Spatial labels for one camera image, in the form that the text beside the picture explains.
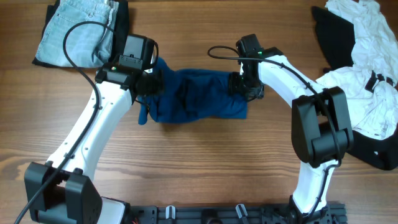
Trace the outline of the dark blue polo shirt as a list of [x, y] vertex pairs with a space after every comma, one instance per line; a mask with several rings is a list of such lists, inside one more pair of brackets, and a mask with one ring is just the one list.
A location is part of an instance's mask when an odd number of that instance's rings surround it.
[[186, 68], [172, 70], [160, 58], [155, 70], [164, 76], [165, 89], [160, 95], [140, 96], [138, 124], [150, 116], [158, 123], [181, 124], [207, 117], [245, 119], [248, 103], [239, 94], [228, 92], [229, 72]]

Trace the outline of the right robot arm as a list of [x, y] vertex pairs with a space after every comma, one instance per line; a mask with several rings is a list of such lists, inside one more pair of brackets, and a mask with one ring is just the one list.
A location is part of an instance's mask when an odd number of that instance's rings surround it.
[[276, 47], [264, 49], [255, 34], [236, 43], [240, 72], [229, 76], [229, 92], [261, 99], [271, 87], [292, 110], [291, 140], [301, 161], [292, 208], [302, 220], [321, 215], [333, 171], [353, 146], [346, 95], [325, 88], [294, 68]]

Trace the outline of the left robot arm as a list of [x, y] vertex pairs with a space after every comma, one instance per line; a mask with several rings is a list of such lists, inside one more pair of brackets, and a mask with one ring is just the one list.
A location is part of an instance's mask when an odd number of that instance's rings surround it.
[[164, 90], [162, 73], [154, 70], [158, 54], [154, 40], [129, 35], [122, 54], [96, 72], [91, 98], [63, 144], [45, 164], [33, 162], [24, 174], [26, 211], [34, 222], [126, 220], [129, 204], [102, 197], [93, 179], [105, 145], [136, 98]]

